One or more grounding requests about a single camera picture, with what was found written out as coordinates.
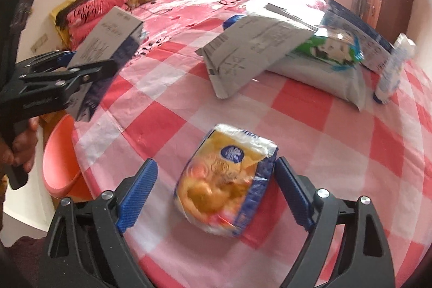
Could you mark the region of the person's left hand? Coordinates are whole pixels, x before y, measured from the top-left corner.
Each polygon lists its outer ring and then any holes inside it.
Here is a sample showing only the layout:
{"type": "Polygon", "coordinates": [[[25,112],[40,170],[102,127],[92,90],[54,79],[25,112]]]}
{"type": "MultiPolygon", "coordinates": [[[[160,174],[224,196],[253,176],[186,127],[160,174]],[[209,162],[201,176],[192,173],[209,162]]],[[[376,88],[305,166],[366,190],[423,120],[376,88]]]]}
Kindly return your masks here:
{"type": "Polygon", "coordinates": [[[34,165],[35,148],[38,142],[38,126],[38,118],[29,119],[28,127],[14,139],[11,148],[1,138],[1,169],[5,165],[22,166],[27,173],[31,172],[34,165]]]}

